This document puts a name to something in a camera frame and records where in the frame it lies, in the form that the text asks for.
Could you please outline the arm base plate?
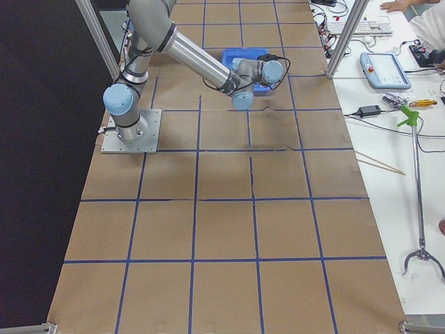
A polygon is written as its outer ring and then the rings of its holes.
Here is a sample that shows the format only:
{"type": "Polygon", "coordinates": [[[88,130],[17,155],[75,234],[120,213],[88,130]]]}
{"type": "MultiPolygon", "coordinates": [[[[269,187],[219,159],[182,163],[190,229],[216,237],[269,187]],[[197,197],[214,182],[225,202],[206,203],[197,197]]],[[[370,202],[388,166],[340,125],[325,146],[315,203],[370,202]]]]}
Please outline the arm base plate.
{"type": "Polygon", "coordinates": [[[128,128],[116,127],[110,118],[101,152],[103,154],[156,154],[159,144],[162,109],[140,109],[138,122],[128,128]]]}

